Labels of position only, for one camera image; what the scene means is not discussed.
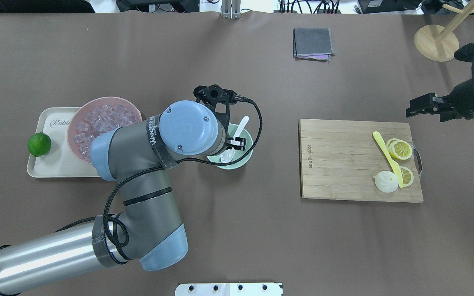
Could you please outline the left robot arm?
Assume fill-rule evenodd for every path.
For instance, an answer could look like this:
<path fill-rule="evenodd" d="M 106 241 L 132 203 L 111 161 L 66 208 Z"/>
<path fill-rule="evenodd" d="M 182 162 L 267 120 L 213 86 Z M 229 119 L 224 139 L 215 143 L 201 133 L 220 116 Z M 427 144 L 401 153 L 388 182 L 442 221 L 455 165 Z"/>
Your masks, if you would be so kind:
<path fill-rule="evenodd" d="M 0 247 L 0 296 L 17 296 L 45 284 L 139 260 L 146 271 L 176 264 L 188 252 L 167 170 L 197 155 L 230 146 L 230 107 L 178 101 L 162 114 L 99 136 L 91 161 L 117 186 L 104 213 L 15 246 Z"/>

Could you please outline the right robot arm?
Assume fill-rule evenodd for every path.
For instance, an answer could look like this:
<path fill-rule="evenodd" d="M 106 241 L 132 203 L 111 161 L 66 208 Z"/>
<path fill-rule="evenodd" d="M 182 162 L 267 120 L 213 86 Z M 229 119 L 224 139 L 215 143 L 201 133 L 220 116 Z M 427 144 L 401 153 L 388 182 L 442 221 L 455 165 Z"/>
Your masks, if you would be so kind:
<path fill-rule="evenodd" d="M 439 96 L 429 92 L 410 100 L 406 117 L 420 114 L 438 114 L 440 122 L 474 119 L 474 75 L 468 81 L 455 86 L 448 95 Z"/>

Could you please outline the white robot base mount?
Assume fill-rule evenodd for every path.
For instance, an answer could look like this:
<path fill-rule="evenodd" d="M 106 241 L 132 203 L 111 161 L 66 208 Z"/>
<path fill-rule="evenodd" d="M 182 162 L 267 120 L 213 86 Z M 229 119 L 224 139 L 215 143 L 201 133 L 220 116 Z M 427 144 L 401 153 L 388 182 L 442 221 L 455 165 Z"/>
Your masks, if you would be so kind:
<path fill-rule="evenodd" d="M 283 286 L 275 282 L 182 283 L 175 296 L 282 296 Z"/>

